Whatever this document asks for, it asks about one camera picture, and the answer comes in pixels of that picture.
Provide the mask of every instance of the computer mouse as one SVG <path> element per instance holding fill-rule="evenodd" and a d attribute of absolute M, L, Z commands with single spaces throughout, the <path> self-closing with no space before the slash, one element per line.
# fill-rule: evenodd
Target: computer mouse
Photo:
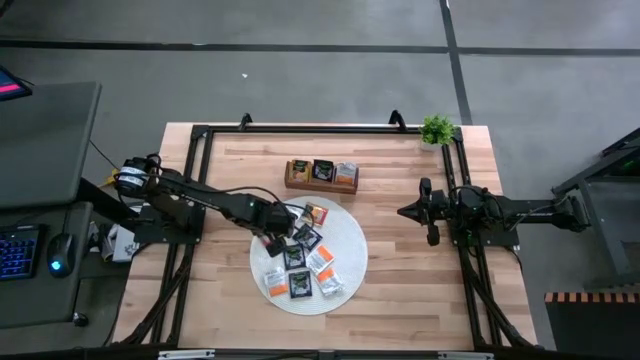
<path fill-rule="evenodd" d="M 76 264 L 76 247 L 73 235 L 60 233 L 47 245 L 47 267 L 53 277 L 69 276 Z"/>

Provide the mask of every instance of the concrete floor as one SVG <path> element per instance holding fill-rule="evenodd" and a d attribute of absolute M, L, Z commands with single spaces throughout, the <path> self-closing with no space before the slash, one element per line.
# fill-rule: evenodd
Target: concrete floor
<path fill-rule="evenodd" d="M 634 0 L 449 0 L 458 46 L 637 48 Z M 220 44 L 446 46 L 437 0 L 22 0 L 0 36 Z M 461 121 L 449 55 L 0 49 L 36 84 L 103 84 L 94 142 L 116 162 L 159 147 L 168 121 Z M 636 57 L 461 56 L 474 124 L 491 131 L 504 193 L 550 188 L 638 126 Z M 109 166 L 91 152 L 86 176 Z M 524 277 L 541 345 L 554 348 L 543 294 L 579 291 L 610 271 L 580 235 L 521 226 Z M 96 339 L 96 345 L 103 340 Z"/>

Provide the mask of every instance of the butcher block tabletop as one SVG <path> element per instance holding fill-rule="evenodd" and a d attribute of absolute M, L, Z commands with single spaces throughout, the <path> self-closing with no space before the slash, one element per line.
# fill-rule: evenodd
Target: butcher block tabletop
<path fill-rule="evenodd" d="M 163 167 L 184 169 L 193 125 L 167 124 L 160 150 Z M 488 128 L 463 126 L 462 132 L 471 181 L 501 194 Z M 202 148 L 200 144 L 194 178 Z M 459 175 L 455 147 L 451 151 Z M 356 163 L 360 169 L 357 194 L 285 188 L 285 164 L 292 159 Z M 218 189 L 260 186 L 283 201 L 315 195 L 340 204 L 365 234 L 367 272 L 355 295 L 339 308 L 317 316 L 290 314 L 271 304 L 254 282 L 249 267 L 251 233 L 207 210 L 202 241 L 195 249 L 179 347 L 472 349 L 460 261 L 446 224 L 438 224 L 441 243 L 432 247 L 427 244 L 426 227 L 396 214 L 398 208 L 418 199 L 422 177 L 431 179 L 433 189 L 447 189 L 442 152 L 421 150 L 419 136 L 216 134 L 207 185 Z M 456 182 L 462 183 L 459 177 Z M 249 192 L 269 198 L 259 191 Z M 157 299 L 167 250 L 167 245 L 154 244 L 134 258 L 114 341 L 129 335 Z M 535 343 L 516 259 L 503 248 L 493 247 L 486 249 L 486 257 L 496 302 L 521 334 Z M 181 258 L 179 253 L 176 268 Z M 171 327 L 174 302 L 168 306 L 163 340 Z M 489 339 L 486 310 L 479 305 L 478 311 L 483 335 Z"/>

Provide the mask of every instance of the keyboard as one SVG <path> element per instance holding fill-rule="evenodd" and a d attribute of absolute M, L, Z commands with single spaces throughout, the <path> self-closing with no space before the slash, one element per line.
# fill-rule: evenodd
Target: keyboard
<path fill-rule="evenodd" d="M 45 225 L 0 227 L 0 281 L 34 275 Z"/>

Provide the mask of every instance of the black desk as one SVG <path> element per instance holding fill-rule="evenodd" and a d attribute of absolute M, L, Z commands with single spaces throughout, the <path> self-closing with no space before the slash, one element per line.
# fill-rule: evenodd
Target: black desk
<path fill-rule="evenodd" d="M 77 243 L 76 259 L 79 259 L 71 275 L 56 279 L 47 268 L 46 249 L 53 236 L 62 232 L 67 209 L 67 232 Z M 35 276 L 31 279 L 0 281 L 0 329 L 70 321 L 78 291 L 80 265 L 87 246 L 87 231 L 93 206 L 87 202 L 58 206 L 43 211 L 0 213 L 0 226 L 8 226 L 29 214 L 35 214 L 24 224 L 46 224 L 44 243 L 37 255 Z"/>
<path fill-rule="evenodd" d="M 82 178 L 101 86 L 40 85 L 33 95 L 0 103 L 0 209 L 87 201 L 121 223 L 129 210 Z"/>

